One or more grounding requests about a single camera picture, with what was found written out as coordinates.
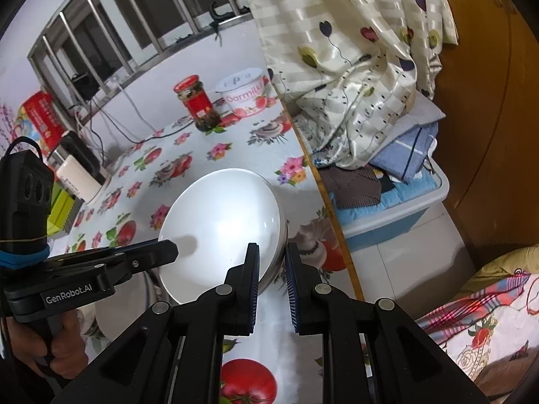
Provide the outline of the person's left hand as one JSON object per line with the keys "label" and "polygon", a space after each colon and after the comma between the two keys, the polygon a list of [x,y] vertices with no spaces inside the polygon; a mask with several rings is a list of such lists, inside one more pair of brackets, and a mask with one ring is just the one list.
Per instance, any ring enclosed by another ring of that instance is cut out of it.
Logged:
{"label": "person's left hand", "polygon": [[[54,337],[50,351],[53,359],[50,367],[59,376],[67,379],[77,377],[87,367],[89,359],[85,353],[85,341],[81,336],[78,311],[70,310],[62,315],[62,329]],[[14,356],[43,377],[36,365],[36,359],[44,357],[49,351],[43,339],[30,328],[6,319]]]}

